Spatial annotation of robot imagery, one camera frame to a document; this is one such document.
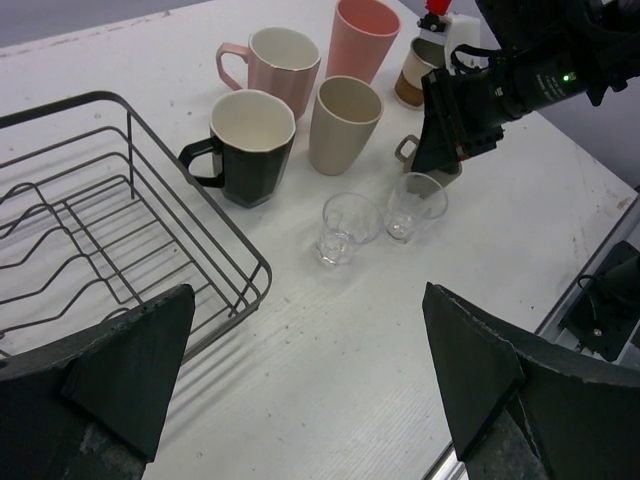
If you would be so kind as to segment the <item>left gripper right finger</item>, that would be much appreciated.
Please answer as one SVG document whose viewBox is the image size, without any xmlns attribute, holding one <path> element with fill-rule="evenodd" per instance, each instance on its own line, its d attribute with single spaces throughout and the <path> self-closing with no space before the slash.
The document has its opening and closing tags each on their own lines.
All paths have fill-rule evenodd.
<svg viewBox="0 0 640 480">
<path fill-rule="evenodd" d="M 636 479 L 639 373 L 499 319 L 441 285 L 422 309 L 471 479 Z"/>
</svg>

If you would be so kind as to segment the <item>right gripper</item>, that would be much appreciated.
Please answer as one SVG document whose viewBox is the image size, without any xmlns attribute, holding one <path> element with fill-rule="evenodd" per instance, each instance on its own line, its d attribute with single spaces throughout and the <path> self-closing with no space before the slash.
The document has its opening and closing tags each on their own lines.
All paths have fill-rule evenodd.
<svg viewBox="0 0 640 480">
<path fill-rule="evenodd" d="M 520 118 L 518 75 L 514 64 L 424 75 L 424 120 L 410 171 L 460 175 L 461 162 L 495 149 L 502 125 Z"/>
</svg>

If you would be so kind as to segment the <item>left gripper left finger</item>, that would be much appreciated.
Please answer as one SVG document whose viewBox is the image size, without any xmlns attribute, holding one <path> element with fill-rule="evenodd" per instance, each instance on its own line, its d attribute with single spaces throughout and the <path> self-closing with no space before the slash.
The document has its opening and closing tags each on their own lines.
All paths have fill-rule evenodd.
<svg viewBox="0 0 640 480">
<path fill-rule="evenodd" d="M 194 313 L 194 290 L 182 284 L 2 361 L 2 478 L 142 478 Z"/>
</svg>

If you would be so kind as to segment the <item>small tan cup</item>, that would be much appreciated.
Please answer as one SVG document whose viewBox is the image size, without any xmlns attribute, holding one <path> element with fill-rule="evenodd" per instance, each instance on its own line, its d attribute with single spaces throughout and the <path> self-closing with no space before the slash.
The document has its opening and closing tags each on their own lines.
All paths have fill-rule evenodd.
<svg viewBox="0 0 640 480">
<path fill-rule="evenodd" d="M 412 173 L 412 167 L 415 163 L 415 157 L 417 153 L 419 138 L 413 134 L 404 137 L 394 152 L 396 159 L 403 165 L 403 173 Z M 405 154 L 403 149 L 407 144 L 413 147 L 410 153 Z M 443 188 L 448 187 L 453 181 L 458 179 L 463 172 L 461 163 L 455 163 L 453 166 L 445 167 L 443 169 L 436 169 L 426 172 L 426 175 L 437 181 Z"/>
</svg>

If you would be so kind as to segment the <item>clear glass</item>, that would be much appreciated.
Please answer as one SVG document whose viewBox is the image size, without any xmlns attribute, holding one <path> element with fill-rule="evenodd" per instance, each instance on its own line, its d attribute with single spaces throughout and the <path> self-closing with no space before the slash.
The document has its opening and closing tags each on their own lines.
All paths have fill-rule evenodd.
<svg viewBox="0 0 640 480">
<path fill-rule="evenodd" d="M 322 209 L 322 229 L 316 246 L 327 264 L 349 263 L 359 249 L 377 239 L 383 229 L 378 207 L 367 197 L 342 192 L 332 195 Z"/>
<path fill-rule="evenodd" d="M 386 233 L 408 243 L 419 232 L 443 217 L 449 199 L 443 185 L 432 176 L 410 172 L 396 182 L 387 204 Z"/>
</svg>

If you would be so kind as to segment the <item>beige two-tier cup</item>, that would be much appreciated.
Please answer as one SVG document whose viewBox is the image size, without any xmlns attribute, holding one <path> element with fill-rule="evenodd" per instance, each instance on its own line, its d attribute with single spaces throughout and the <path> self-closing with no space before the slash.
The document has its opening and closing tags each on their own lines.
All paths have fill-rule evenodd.
<svg viewBox="0 0 640 480">
<path fill-rule="evenodd" d="M 444 66 L 442 45 L 419 37 L 414 38 L 394 86 L 398 101 L 407 108 L 421 108 L 424 104 L 422 78 L 432 70 Z"/>
</svg>

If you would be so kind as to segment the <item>salmon pink tumbler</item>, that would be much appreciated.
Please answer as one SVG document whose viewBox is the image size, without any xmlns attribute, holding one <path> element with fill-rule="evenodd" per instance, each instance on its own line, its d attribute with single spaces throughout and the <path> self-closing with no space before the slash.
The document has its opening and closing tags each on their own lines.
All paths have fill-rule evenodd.
<svg viewBox="0 0 640 480">
<path fill-rule="evenodd" d="M 326 76 L 349 76 L 370 84 L 400 30 L 399 16 L 381 1 L 338 1 Z"/>
</svg>

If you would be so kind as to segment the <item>pink ceramic mug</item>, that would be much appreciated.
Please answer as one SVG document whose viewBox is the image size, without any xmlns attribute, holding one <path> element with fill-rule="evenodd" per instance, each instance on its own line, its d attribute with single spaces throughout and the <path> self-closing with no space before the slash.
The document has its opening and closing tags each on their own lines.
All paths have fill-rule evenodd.
<svg viewBox="0 0 640 480">
<path fill-rule="evenodd" d="M 246 46 L 224 42 L 216 51 L 220 80 L 234 91 L 242 86 L 225 70 L 224 55 L 235 55 L 247 65 L 247 88 L 284 101 L 295 120 L 305 113 L 321 64 L 321 53 L 305 34 L 271 26 L 255 31 Z"/>
</svg>

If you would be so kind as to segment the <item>black glossy mug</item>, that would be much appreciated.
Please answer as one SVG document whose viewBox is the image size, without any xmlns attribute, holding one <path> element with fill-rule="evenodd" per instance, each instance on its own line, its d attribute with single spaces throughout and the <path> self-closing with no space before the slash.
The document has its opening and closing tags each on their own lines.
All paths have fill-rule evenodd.
<svg viewBox="0 0 640 480">
<path fill-rule="evenodd" d="M 219 174 L 193 175 L 191 183 L 222 191 L 231 202 L 254 208 L 268 201 L 284 175 L 297 132 L 294 113 L 281 99 L 245 89 L 219 97 L 209 117 L 210 135 L 185 146 L 178 156 L 184 169 L 210 153 Z"/>
</svg>

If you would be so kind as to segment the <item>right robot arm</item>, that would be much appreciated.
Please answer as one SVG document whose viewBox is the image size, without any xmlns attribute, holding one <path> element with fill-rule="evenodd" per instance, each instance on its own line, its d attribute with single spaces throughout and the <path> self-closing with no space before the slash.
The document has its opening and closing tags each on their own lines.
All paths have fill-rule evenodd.
<svg viewBox="0 0 640 480">
<path fill-rule="evenodd" d="M 639 74 L 636 1 L 480 1 L 500 47 L 461 44 L 421 79 L 424 121 L 410 171 L 458 174 L 503 126 L 586 94 L 593 106 Z"/>
</svg>

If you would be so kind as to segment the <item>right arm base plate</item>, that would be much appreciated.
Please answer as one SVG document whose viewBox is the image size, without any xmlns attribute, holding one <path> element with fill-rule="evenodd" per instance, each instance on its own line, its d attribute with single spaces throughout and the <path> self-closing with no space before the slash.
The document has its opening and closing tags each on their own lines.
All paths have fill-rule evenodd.
<svg viewBox="0 0 640 480">
<path fill-rule="evenodd" d="M 620 362 L 639 323 L 639 250 L 627 241 L 617 243 L 576 286 L 578 296 L 561 325 L 605 361 Z"/>
</svg>

